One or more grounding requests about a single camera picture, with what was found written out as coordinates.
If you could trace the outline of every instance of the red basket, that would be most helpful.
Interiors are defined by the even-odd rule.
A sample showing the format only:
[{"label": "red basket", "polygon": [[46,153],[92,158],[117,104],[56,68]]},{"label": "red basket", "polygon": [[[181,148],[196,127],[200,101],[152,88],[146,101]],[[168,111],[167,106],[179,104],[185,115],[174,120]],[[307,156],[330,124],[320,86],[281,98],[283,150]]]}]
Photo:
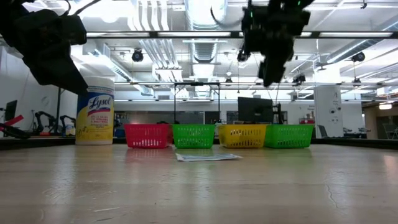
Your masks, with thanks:
[{"label": "red basket", "polygon": [[173,143],[169,124],[125,124],[127,146],[131,148],[165,148]]}]

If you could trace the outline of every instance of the security camera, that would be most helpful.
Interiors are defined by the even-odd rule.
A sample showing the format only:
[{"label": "security camera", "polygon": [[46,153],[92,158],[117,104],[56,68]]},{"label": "security camera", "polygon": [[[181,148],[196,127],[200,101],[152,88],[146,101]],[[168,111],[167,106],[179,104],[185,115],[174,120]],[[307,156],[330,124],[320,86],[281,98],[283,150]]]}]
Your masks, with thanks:
[{"label": "security camera", "polygon": [[238,62],[245,62],[248,60],[250,55],[246,54],[245,52],[243,52],[243,50],[239,50],[238,53],[238,57],[236,58],[238,60]]},{"label": "security camera", "polygon": [[141,62],[144,59],[144,56],[142,55],[142,49],[134,49],[131,59],[133,62]]},{"label": "security camera", "polygon": [[353,62],[363,62],[365,60],[365,54],[360,52],[354,56],[351,57],[351,60]]}]

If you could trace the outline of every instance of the yellow basket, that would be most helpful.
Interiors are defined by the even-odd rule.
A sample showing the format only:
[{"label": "yellow basket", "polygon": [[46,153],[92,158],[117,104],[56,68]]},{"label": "yellow basket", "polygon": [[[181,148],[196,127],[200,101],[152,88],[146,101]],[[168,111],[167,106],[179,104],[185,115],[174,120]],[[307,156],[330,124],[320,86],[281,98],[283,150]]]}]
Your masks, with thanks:
[{"label": "yellow basket", "polygon": [[218,126],[220,144],[228,148],[256,148],[264,145],[266,124],[226,124]]}]

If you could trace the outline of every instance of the paper sheet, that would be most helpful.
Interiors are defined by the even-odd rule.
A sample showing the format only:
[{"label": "paper sheet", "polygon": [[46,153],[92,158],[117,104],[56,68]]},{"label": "paper sheet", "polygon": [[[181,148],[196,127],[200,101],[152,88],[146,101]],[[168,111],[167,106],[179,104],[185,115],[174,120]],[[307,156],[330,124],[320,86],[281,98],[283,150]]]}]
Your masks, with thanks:
[{"label": "paper sheet", "polygon": [[188,156],[176,153],[177,160],[180,162],[194,162],[194,161],[220,161],[226,159],[240,159],[241,156],[234,154],[218,154],[214,156]]}]

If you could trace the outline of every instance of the green basket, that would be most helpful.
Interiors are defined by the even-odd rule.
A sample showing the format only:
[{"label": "green basket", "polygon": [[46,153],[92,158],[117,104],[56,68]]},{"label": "green basket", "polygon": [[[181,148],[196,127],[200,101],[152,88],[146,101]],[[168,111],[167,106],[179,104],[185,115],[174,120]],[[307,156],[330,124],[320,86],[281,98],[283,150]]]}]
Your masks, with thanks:
[{"label": "green basket", "polygon": [[173,124],[175,147],[179,149],[209,149],[213,146],[214,124]]},{"label": "green basket", "polygon": [[311,144],[313,125],[273,124],[267,126],[266,147],[304,148]]}]

